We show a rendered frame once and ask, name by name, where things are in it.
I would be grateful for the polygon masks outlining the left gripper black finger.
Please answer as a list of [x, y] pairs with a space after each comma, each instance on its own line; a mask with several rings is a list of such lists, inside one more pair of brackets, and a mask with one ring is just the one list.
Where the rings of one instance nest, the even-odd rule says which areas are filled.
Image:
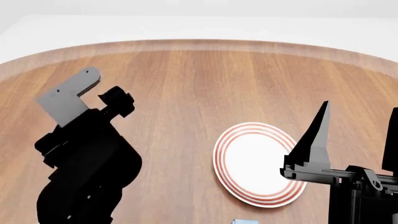
[[101, 110], [107, 121], [111, 121], [117, 115], [125, 118], [135, 110], [134, 99], [118, 86], [114, 86], [106, 93], [98, 95], [100, 100], [106, 105]]

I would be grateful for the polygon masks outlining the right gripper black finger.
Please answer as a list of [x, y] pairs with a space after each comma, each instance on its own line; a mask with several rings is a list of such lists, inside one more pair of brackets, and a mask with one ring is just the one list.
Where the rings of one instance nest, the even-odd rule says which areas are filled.
[[288, 155], [288, 165], [311, 169], [329, 169], [330, 159], [326, 149], [330, 124], [330, 103], [324, 101], [305, 134]]
[[389, 119], [382, 169], [398, 171], [398, 108], [393, 108]]

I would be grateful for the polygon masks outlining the white plate with red rings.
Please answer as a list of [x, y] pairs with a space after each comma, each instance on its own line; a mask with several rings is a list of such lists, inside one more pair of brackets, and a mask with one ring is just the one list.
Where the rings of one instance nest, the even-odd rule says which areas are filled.
[[218, 180], [240, 201], [262, 208], [282, 207], [297, 199], [306, 182], [280, 173], [284, 156], [296, 141], [264, 123], [240, 123], [221, 134], [213, 150]]

